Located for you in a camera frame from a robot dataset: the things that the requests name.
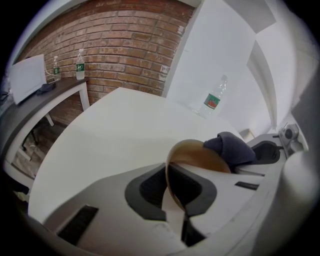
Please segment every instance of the clear plastic bottle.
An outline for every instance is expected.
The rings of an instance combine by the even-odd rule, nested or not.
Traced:
[[[81,80],[85,78],[85,61],[82,57],[84,49],[79,49],[79,54],[75,63],[76,79]]]
[[[53,74],[55,75],[54,76],[55,80],[61,79],[60,67],[58,65],[58,56],[54,56],[54,59],[53,59]]]
[[[226,91],[227,79],[227,76],[223,75],[219,85],[215,85],[212,88],[198,112],[199,116],[208,118],[213,114],[217,105],[221,101],[224,92]]]

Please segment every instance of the navy blue cloth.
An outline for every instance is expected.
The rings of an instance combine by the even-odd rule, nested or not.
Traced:
[[[214,150],[229,166],[237,166],[256,159],[255,152],[233,133],[220,132],[216,138],[203,143],[203,147]]]

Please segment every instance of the floor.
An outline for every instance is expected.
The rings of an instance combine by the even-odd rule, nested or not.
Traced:
[[[36,177],[46,154],[64,130],[65,127],[56,122],[54,126],[50,126],[47,119],[43,118],[34,129],[34,135],[38,140],[38,145],[35,145],[31,134],[28,135],[24,144],[26,148],[25,152],[31,157],[31,160],[28,161],[17,152],[13,164],[29,176]]]

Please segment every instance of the bottle label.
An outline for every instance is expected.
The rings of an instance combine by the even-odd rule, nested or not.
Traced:
[[[60,67],[56,67],[56,68],[53,69],[53,74],[54,75],[57,75],[59,73],[60,73]]]
[[[85,70],[85,64],[76,64],[76,65],[75,65],[75,70],[76,70],[77,72],[79,72],[79,71],[84,71],[84,70]]]
[[[208,97],[206,97],[206,100],[204,101],[204,104],[211,109],[216,109],[219,102],[220,102],[219,98],[209,93]]]

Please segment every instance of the dark cloth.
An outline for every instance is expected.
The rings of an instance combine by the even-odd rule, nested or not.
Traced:
[[[203,147],[217,152],[230,167],[256,159],[255,152],[243,140],[228,131],[220,132],[216,138],[205,141]]]
[[[44,83],[40,89],[36,91],[36,95],[41,95],[46,92],[52,91],[54,88],[56,88],[56,83]]]

